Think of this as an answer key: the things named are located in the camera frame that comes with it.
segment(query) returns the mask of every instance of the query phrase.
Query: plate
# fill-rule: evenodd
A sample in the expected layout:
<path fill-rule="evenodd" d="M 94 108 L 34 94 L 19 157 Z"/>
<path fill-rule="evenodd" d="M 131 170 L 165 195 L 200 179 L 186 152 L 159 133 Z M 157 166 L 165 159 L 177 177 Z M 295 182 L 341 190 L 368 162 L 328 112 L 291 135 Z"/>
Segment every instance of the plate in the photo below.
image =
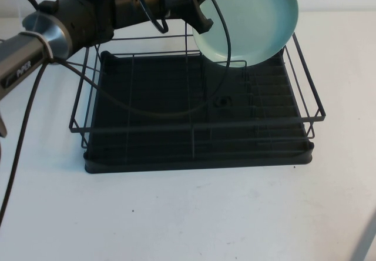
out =
<path fill-rule="evenodd" d="M 297 0 L 216 0 L 231 39 L 231 67 L 255 65 L 271 58 L 288 42 L 298 21 Z M 201 4 L 213 27 L 207 33 L 193 30 L 202 54 L 213 62 L 227 61 L 227 42 L 218 13 L 211 0 Z"/>

